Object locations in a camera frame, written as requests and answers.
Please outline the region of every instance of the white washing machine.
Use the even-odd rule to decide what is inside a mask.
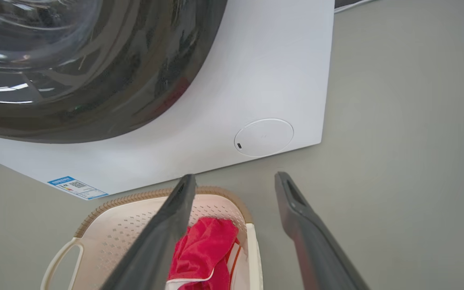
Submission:
[[[94,199],[320,143],[333,18],[334,0],[1,0],[0,164]]]

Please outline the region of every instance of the blue label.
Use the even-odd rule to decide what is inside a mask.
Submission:
[[[55,179],[49,181],[48,183],[58,187],[59,189],[62,189],[63,191],[67,191],[86,200],[108,196],[108,193],[104,193],[103,191],[100,191],[70,176]]]

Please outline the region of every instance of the plastic laundry basket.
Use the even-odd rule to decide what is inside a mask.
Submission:
[[[166,201],[172,189],[118,198],[93,211],[51,261],[41,289],[47,290],[58,264],[74,246],[80,248],[69,289],[99,289],[138,235]],[[219,187],[198,187],[189,226],[200,217],[230,219],[239,229],[237,239],[248,257],[250,290],[263,289],[263,272],[252,216],[243,202]]]

